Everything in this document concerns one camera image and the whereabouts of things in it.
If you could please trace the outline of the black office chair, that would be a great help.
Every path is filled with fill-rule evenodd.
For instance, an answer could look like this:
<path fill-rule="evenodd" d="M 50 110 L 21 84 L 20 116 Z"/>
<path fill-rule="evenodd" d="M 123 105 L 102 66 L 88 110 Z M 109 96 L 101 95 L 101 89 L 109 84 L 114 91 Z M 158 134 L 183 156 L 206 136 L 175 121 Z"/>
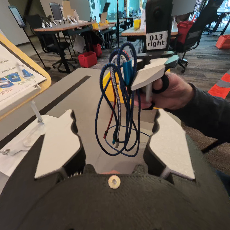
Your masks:
<path fill-rule="evenodd" d="M 77 63 L 76 59 L 72 57 L 70 53 L 71 59 L 64 58 L 65 50 L 68 49 L 70 52 L 70 43 L 67 41 L 59 41 L 57 39 L 56 34 L 58 32 L 52 32 L 51 30 L 47 31 L 37 31 L 36 29 L 51 29 L 52 23 L 48 23 L 44 21 L 38 14 L 37 15 L 27 15 L 25 16 L 27 23 L 30 25 L 30 28 L 34 30 L 36 36 L 39 39 L 42 50 L 44 53 L 53 53 L 60 56 L 60 60 L 52 64 L 52 67 L 57 69 L 61 73 L 70 73 L 68 70 L 60 70 L 61 65 L 64 67 L 71 66 L 73 69 L 76 68 L 72 62 Z"/>

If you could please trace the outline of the orange cone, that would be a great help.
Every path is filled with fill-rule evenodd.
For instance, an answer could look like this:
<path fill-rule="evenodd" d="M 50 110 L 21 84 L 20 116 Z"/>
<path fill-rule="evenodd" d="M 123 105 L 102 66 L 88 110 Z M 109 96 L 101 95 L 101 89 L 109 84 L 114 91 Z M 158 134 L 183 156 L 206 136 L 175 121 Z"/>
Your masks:
<path fill-rule="evenodd" d="M 212 96 L 226 99 L 230 92 L 230 70 L 208 91 Z"/>

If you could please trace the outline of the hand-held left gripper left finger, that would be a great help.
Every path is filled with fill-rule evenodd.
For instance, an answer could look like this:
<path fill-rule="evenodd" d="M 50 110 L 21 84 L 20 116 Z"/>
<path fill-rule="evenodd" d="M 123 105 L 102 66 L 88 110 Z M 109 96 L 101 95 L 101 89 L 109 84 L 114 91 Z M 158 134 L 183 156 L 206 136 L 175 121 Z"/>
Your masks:
<path fill-rule="evenodd" d="M 45 132 L 34 178 L 54 173 L 63 178 L 81 174 L 85 163 L 86 154 L 78 135 L 75 113 L 67 110 Z"/>

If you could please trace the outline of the long wooden desk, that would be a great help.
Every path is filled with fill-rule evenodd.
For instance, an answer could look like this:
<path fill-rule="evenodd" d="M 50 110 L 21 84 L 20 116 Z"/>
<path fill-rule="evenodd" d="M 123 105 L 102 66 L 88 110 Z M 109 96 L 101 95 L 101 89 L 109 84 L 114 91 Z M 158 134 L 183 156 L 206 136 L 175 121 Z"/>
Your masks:
<path fill-rule="evenodd" d="M 99 26 L 98 28 L 93 28 L 93 24 L 94 22 L 87 22 L 87 23 L 81 23 L 81 24 L 64 24 L 64 25 L 60 25 L 59 27 L 46 27 L 46 28 L 36 28 L 34 29 L 34 31 L 36 32 L 36 34 L 49 34 L 52 36 L 52 39 L 54 41 L 54 45 L 59 53 L 59 56 L 63 62 L 63 65 L 65 67 L 65 71 L 60 70 L 59 72 L 61 73 L 71 73 L 68 63 L 67 63 L 67 59 L 65 58 L 64 55 L 64 51 L 61 50 L 61 47 L 58 43 L 56 34 L 59 34 L 60 32 L 69 32 L 70 34 L 81 34 L 81 33 L 89 33 L 89 31 L 93 31 L 93 32 L 105 32 L 108 33 L 109 30 L 115 26 L 115 23 L 110 23 L 108 22 L 108 24 L 104 24 L 103 26 Z"/>

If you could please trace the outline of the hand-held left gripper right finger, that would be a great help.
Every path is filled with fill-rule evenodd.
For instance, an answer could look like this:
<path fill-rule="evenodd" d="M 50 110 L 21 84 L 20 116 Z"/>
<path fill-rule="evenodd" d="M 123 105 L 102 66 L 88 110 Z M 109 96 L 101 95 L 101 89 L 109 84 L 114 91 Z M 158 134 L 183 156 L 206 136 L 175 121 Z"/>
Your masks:
<path fill-rule="evenodd" d="M 155 118 L 144 161 L 151 175 L 167 179 L 170 174 L 195 180 L 186 134 L 178 118 L 154 109 Z"/>

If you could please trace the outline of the printed instruction sheet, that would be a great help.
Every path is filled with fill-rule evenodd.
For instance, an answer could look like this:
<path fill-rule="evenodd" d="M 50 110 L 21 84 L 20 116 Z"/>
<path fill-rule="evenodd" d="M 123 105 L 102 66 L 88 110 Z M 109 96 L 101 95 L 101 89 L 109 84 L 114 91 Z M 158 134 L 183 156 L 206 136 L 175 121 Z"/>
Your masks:
<path fill-rule="evenodd" d="M 44 76 L 0 45 L 0 116 L 40 92 Z"/>

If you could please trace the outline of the red plastic tub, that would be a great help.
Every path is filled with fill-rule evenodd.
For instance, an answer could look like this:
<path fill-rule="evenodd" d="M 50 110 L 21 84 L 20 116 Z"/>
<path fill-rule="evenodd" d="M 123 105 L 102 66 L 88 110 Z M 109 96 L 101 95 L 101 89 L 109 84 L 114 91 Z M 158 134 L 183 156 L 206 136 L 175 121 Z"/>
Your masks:
<path fill-rule="evenodd" d="M 97 59 L 101 57 L 101 45 L 93 45 L 93 51 L 85 52 L 78 55 L 79 64 L 82 68 L 90 68 L 98 63 Z"/>

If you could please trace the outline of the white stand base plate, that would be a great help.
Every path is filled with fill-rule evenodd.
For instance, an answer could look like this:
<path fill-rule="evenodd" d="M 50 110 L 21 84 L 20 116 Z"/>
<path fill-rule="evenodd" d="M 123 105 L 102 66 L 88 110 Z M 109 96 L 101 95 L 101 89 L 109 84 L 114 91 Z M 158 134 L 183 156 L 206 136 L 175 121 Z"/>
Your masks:
<path fill-rule="evenodd" d="M 49 115 L 42 115 L 42 119 L 43 122 L 41 123 L 38 123 L 37 119 L 34 120 L 9 143 L 1 148 L 1 173 L 10 177 L 37 139 L 45 134 L 53 122 L 58 120 L 58 118 Z"/>

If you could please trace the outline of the person's right hand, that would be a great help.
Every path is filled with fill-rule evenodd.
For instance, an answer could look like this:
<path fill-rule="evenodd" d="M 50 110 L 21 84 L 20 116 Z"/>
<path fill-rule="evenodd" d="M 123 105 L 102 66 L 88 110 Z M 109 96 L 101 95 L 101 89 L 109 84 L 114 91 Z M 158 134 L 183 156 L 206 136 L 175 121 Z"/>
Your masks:
<path fill-rule="evenodd" d="M 191 85 L 172 72 L 166 72 L 165 75 L 169 79 L 168 88 L 160 94 L 152 93 L 149 101 L 146 101 L 145 93 L 140 94 L 141 109 L 148 109 L 154 103 L 156 108 L 177 110 L 193 98 L 194 90 Z"/>

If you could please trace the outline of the orange plastic tub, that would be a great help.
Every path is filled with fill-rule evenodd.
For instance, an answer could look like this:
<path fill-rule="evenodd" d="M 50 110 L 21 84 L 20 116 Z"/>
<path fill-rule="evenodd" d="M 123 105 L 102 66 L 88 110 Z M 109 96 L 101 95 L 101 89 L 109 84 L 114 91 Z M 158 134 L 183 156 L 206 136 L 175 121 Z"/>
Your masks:
<path fill-rule="evenodd" d="M 215 46 L 218 49 L 230 49 L 230 34 L 219 36 Z"/>

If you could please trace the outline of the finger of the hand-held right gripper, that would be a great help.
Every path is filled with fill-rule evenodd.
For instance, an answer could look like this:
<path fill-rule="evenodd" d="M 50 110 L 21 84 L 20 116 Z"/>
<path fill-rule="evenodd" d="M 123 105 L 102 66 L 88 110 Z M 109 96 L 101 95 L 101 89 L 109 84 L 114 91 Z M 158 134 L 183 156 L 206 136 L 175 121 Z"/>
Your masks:
<path fill-rule="evenodd" d="M 150 64 L 137 71 L 131 84 L 131 90 L 135 91 L 160 79 L 165 73 L 165 63 L 168 59 L 152 59 Z"/>

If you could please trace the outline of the black chair with red jacket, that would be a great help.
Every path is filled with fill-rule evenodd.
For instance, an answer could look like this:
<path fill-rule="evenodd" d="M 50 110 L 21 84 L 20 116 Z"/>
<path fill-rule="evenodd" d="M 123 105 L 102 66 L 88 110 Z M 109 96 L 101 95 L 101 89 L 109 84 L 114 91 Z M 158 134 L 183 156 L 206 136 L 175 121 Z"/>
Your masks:
<path fill-rule="evenodd" d="M 179 22 L 177 40 L 175 41 L 174 51 L 176 54 L 183 53 L 183 57 L 178 60 L 184 73 L 188 62 L 184 59 L 186 52 L 198 47 L 200 39 L 206 25 L 211 24 L 217 17 L 217 10 L 222 4 L 222 0 L 209 0 L 208 4 L 200 12 L 195 21 Z"/>

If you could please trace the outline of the person's right forearm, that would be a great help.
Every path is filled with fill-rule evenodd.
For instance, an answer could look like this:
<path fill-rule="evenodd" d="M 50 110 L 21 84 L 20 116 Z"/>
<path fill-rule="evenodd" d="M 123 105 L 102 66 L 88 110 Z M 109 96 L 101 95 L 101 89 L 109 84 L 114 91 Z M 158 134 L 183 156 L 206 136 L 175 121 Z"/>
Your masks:
<path fill-rule="evenodd" d="M 207 137 L 230 143 L 230 103 L 221 97 L 208 94 L 192 83 L 189 85 L 194 91 L 193 98 L 180 109 L 165 111 Z"/>

